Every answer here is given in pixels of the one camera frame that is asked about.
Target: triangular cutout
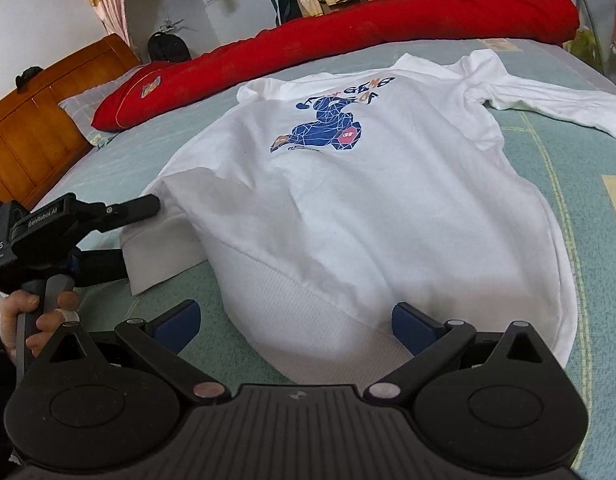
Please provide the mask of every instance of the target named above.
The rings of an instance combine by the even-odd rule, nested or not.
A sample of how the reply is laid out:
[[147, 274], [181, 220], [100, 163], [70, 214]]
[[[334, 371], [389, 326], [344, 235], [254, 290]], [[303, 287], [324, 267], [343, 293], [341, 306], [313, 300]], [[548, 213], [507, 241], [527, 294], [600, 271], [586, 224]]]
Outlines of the triangular cutout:
[[530, 338], [526, 334], [517, 334], [515, 341], [508, 352], [508, 359], [515, 361], [527, 361], [529, 363], [541, 363], [542, 358], [538, 354]]
[[74, 334], [68, 334], [64, 336], [62, 341], [59, 343], [59, 346], [57, 347], [57, 350], [54, 351], [50, 362], [61, 363], [64, 361], [75, 361], [76, 359], [83, 359], [85, 357], [86, 353], [79, 344], [77, 337]]

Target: bed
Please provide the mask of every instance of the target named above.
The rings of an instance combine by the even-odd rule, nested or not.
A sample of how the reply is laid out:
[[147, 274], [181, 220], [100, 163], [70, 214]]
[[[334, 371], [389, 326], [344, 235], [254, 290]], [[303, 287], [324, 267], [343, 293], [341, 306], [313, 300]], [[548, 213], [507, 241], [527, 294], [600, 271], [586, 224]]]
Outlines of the bed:
[[[281, 79], [317, 72], [357, 72], [392, 65], [410, 53], [450, 64], [480, 40], [388, 43], [308, 62], [275, 74]], [[616, 87], [555, 46], [510, 40], [498, 52], [508, 71], [576, 89]], [[25, 94], [0, 102], [0, 200], [27, 206], [72, 191], [87, 202], [138, 196], [170, 156], [236, 104], [238, 87], [160, 115], [90, 149], [60, 99], [121, 75], [138, 62], [116, 37], [104, 38], [44, 71]], [[530, 112], [493, 110], [513, 167], [548, 199], [560, 221], [579, 300], [579, 328], [567, 373], [590, 413], [590, 430], [575, 468], [588, 479], [616, 478], [616, 140], [596, 130]], [[118, 233], [94, 233], [83, 249], [118, 247]], [[181, 353], [231, 388], [239, 383], [288, 380], [265, 362], [232, 325], [206, 262], [134, 298], [127, 281], [82, 291], [82, 321], [109, 330], [128, 317], [150, 319], [185, 298], [202, 309], [197, 337]]]

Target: blue gripper pad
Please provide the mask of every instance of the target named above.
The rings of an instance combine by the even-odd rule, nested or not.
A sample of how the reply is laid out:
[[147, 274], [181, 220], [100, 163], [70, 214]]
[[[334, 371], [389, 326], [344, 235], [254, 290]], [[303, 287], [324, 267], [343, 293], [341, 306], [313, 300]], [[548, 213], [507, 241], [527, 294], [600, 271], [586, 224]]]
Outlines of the blue gripper pad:
[[194, 300], [185, 300], [146, 325], [146, 333], [178, 354], [199, 332], [201, 310]]
[[424, 351], [446, 332], [443, 323], [408, 303], [397, 303], [392, 309], [392, 333], [413, 355]]

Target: red blanket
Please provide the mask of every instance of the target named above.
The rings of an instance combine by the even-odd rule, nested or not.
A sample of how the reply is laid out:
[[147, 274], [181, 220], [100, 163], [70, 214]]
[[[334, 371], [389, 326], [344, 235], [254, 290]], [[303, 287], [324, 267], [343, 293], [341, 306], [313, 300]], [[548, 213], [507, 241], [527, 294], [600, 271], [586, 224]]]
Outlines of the red blanket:
[[125, 130], [237, 83], [390, 41], [526, 38], [561, 44], [578, 27], [571, 0], [375, 0], [293, 20], [185, 63], [151, 63], [102, 102], [92, 126]]

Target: white sweatshirt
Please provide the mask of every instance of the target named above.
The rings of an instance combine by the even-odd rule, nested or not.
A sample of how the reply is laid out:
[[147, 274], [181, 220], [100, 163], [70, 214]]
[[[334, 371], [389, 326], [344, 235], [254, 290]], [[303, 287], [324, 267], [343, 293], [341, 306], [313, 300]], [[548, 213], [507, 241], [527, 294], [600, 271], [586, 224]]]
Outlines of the white sweatshirt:
[[122, 235], [134, 294], [208, 258], [233, 323], [302, 383], [364, 386], [408, 360], [390, 331], [399, 301], [483, 331], [529, 321], [566, 364], [562, 233], [483, 103], [616, 137], [616, 96], [511, 76], [480, 50], [259, 79], [238, 101], [147, 187], [162, 212]]

